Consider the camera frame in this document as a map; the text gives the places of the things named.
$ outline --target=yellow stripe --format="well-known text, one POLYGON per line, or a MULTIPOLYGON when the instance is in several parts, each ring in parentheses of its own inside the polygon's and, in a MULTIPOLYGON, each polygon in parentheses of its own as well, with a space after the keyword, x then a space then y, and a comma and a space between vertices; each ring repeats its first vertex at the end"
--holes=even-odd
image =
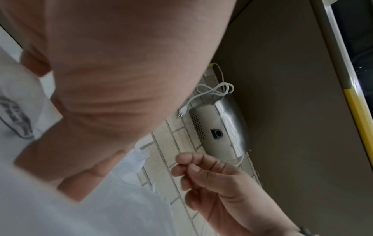
POLYGON ((365 151, 373 166, 373 121, 365 98, 360 97, 354 88, 344 90, 347 103, 354 117, 365 151))

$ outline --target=metal device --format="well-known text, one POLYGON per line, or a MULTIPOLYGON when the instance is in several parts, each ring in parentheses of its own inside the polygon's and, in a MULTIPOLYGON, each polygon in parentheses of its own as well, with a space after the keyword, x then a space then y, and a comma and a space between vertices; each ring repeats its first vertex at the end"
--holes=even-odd
POLYGON ((233 162, 249 151, 248 128, 231 95, 195 107, 189 113, 207 154, 233 162))

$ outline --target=tiled floor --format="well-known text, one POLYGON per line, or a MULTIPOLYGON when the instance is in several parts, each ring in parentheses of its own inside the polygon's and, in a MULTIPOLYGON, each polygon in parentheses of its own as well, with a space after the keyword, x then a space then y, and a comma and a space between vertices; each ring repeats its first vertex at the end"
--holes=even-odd
MULTIPOLYGON (((208 85, 215 86, 211 84, 213 78, 206 78, 206 81, 209 82, 208 85)), ((199 98, 192 102, 191 106, 199 106, 203 102, 209 102, 209 99, 209 97, 199 98)), ((173 178, 170 173, 172 166, 175 165, 175 156, 179 153, 204 152, 188 114, 181 119, 177 118, 175 112, 151 134, 138 142, 137 147, 150 152, 150 158, 145 162, 138 178, 142 186, 146 188, 155 186, 157 192, 168 198, 179 236, 216 236, 208 223, 204 226, 203 217, 185 205, 186 192, 181 191, 180 177, 173 178)), ((241 168, 257 180, 248 158, 244 158, 241 168)))

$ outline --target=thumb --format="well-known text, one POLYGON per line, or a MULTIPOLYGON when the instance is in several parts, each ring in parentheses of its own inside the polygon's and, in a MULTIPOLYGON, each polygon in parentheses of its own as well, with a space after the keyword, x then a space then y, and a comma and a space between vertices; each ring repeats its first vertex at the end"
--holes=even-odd
POLYGON ((210 191, 226 196, 230 187, 234 183, 232 175, 224 175, 209 170, 204 170, 195 164, 188 166, 187 172, 190 179, 197 185, 204 187, 210 191))

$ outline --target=ventilation holes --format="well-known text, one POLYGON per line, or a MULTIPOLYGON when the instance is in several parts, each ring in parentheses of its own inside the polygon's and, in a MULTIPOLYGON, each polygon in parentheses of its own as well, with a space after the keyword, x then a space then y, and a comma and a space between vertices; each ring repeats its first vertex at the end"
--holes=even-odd
POLYGON ((198 116, 196 114, 192 115, 192 121, 193 121, 194 128, 197 131, 197 134, 198 134, 199 138, 204 140, 205 139, 205 134, 203 133, 201 124, 199 123, 199 119, 198 119, 198 116))

